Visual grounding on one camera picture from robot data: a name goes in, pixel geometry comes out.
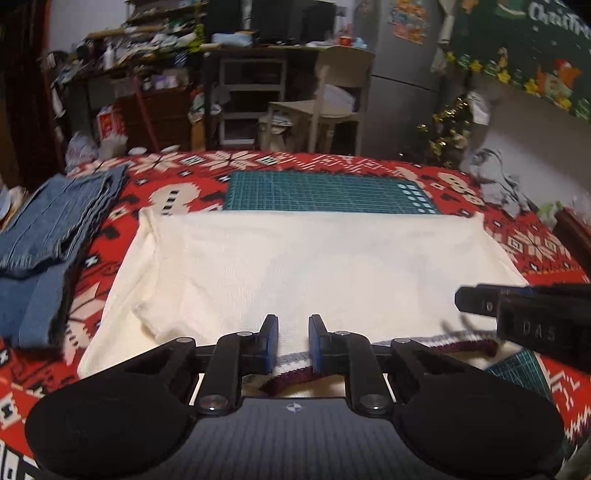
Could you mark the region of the white knit v-neck sweater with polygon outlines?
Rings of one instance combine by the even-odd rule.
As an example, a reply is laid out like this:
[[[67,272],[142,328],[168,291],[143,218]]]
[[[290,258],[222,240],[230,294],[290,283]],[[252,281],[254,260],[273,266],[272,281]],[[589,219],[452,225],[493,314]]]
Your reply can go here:
[[[462,286],[523,286],[482,215],[144,208],[100,325],[78,365],[88,377],[179,337],[211,345],[279,319],[273,378],[311,364],[308,318],[377,344],[409,338],[485,369],[518,352],[493,318],[463,314]]]

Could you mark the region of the dark wooden side table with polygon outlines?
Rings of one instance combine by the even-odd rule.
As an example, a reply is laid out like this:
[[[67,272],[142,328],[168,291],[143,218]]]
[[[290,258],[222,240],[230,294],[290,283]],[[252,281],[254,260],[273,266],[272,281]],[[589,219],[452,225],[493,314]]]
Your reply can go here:
[[[567,207],[559,209],[554,218],[556,225],[554,235],[566,247],[568,252],[581,266],[585,273],[591,270],[591,236],[590,227],[580,220]]]

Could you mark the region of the green cutting mat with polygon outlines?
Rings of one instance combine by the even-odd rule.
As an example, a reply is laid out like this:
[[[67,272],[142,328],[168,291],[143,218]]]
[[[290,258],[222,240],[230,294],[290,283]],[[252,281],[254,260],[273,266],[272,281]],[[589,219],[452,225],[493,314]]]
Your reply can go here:
[[[418,181],[373,176],[311,174],[301,172],[245,171],[230,175],[224,210],[259,211],[322,211],[348,213],[380,213],[406,215],[447,215],[444,198],[429,197]],[[496,344],[491,330],[451,331],[413,338],[428,347],[442,352],[494,353]],[[543,373],[533,353],[518,353],[517,358],[502,360],[501,366],[493,366],[493,374],[542,396],[551,398],[543,380]],[[264,380],[257,387],[264,394],[279,395],[287,387],[303,385],[318,377],[311,373],[311,367],[290,367],[287,373],[280,373]]]

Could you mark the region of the grey crumpled garment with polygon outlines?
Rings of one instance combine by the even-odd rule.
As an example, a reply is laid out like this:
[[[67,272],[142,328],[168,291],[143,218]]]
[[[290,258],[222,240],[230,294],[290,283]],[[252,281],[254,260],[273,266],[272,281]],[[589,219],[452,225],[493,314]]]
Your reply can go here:
[[[470,160],[468,173],[480,185],[484,201],[501,208],[510,218],[530,211],[519,178],[505,171],[500,150],[477,151]]]

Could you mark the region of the small decorated christmas tree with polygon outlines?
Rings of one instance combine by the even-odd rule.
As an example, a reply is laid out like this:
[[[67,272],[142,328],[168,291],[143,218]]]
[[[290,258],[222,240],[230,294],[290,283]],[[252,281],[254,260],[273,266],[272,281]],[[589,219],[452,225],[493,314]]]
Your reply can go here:
[[[432,166],[458,170],[469,146],[473,113],[468,95],[456,97],[451,105],[417,126],[418,153]]]

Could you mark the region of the white ceramic bowl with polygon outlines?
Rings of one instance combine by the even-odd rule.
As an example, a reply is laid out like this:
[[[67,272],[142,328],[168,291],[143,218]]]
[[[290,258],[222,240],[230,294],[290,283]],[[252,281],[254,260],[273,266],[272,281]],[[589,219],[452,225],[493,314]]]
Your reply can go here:
[[[179,149],[180,149],[180,145],[171,145],[171,146],[165,147],[162,150],[160,150],[160,153],[162,153],[162,154],[174,153],[174,152],[178,152]]]

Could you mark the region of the red patterned christmas blanket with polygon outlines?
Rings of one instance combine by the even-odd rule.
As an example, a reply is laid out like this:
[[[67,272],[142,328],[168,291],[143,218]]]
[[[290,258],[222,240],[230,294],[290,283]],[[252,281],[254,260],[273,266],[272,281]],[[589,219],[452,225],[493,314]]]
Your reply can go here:
[[[1,475],[32,479],[37,468],[24,422],[44,394],[73,382],[78,363],[96,333],[115,274],[137,228],[138,211],[166,213],[221,208],[228,179],[238,170],[303,171],[402,178],[421,188],[440,212],[484,217],[485,230],[533,284],[583,283],[586,275],[560,240],[533,213],[516,219],[487,205],[467,175],[398,161],[325,154],[249,151],[170,153],[126,157],[128,182],[84,261],[60,351],[1,350]]]

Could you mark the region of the folded blue jeans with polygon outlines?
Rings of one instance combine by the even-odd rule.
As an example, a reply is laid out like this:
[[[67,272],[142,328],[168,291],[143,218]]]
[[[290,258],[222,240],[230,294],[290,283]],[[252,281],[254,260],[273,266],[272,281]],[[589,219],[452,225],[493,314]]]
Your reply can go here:
[[[83,257],[126,182],[126,166],[56,175],[1,232],[1,339],[17,349],[58,347]]]

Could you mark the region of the brown wooden drawer cabinet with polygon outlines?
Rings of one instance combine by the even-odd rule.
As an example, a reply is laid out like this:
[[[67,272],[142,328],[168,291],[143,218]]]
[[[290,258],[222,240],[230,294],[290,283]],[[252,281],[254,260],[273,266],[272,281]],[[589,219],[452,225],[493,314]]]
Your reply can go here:
[[[190,94],[185,88],[141,92],[150,117],[159,151],[171,145],[180,145],[181,151],[190,150],[191,123],[188,119]],[[122,117],[127,147],[142,147],[154,152],[142,121],[134,94],[120,97],[115,107]]]

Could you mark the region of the white drawer shelf unit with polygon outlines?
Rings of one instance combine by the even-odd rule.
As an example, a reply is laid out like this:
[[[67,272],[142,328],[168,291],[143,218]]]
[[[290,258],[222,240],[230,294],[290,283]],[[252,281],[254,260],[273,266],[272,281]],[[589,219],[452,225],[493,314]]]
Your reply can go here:
[[[259,120],[269,103],[286,94],[287,59],[280,56],[225,56],[219,61],[219,144],[252,149],[259,142]]]

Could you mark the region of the beige plastic chair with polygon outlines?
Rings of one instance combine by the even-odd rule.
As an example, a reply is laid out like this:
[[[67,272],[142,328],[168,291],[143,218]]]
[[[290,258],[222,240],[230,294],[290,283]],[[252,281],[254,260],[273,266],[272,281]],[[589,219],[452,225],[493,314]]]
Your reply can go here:
[[[300,136],[307,143],[308,153],[329,153],[335,126],[352,122],[356,125],[353,155],[359,156],[363,146],[363,126],[374,59],[375,54],[367,49],[331,46],[319,50],[315,61],[317,87],[314,96],[308,100],[270,102],[262,118],[264,130],[260,148],[270,151],[273,115],[281,112],[294,116],[297,123],[304,124],[304,132]],[[355,92],[353,106],[329,99],[327,92],[331,87]]]

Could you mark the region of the white plastic bag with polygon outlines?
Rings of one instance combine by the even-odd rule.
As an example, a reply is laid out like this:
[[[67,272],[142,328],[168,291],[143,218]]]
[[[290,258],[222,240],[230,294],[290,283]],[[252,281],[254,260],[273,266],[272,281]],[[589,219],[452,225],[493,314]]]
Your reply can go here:
[[[94,140],[80,131],[76,131],[70,139],[66,153],[66,170],[71,171],[80,164],[93,162],[99,156]]]

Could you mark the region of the dark cluttered desk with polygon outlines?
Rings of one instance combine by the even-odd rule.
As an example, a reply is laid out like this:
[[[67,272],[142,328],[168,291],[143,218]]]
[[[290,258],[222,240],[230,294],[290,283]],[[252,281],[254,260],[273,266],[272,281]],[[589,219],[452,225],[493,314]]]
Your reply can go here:
[[[339,45],[332,33],[325,32],[322,40],[305,40],[283,33],[266,34],[262,30],[242,30],[215,33],[207,42],[200,24],[194,29],[167,33],[161,25],[129,27],[93,32],[81,43],[88,58],[65,56],[56,67],[52,86],[64,91],[78,81],[89,82],[101,76],[121,78],[135,70],[155,68],[163,71],[185,68],[197,71],[202,56],[207,53],[242,52],[253,56],[262,50],[319,51]]]

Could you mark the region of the grey refrigerator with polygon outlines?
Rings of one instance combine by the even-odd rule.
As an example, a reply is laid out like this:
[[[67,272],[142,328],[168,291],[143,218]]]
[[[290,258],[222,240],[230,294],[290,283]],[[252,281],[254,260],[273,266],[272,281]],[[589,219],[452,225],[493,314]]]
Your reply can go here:
[[[356,1],[353,35],[375,54],[362,154],[393,159],[416,138],[439,100],[431,71],[445,13],[438,1]]]

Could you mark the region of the green christmas wall banner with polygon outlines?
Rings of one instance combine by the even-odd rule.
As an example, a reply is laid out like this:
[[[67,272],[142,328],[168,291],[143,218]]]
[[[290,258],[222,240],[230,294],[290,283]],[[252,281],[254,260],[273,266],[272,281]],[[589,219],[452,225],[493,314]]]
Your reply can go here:
[[[461,1],[447,59],[590,120],[590,26],[562,1]]]

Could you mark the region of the red handled broom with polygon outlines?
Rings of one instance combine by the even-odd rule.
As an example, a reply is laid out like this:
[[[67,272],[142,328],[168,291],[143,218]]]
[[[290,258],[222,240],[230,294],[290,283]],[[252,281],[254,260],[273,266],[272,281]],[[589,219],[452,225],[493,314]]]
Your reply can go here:
[[[138,108],[139,108],[139,111],[140,111],[140,114],[142,117],[143,124],[144,124],[147,134],[149,136],[152,150],[154,152],[157,152],[157,151],[159,151],[159,144],[157,141],[157,137],[154,133],[153,126],[152,126],[150,117],[148,115],[147,109],[145,107],[142,93],[140,92],[138,78],[135,75],[132,76],[132,85],[133,85],[134,96],[135,96],[135,99],[138,104]]]

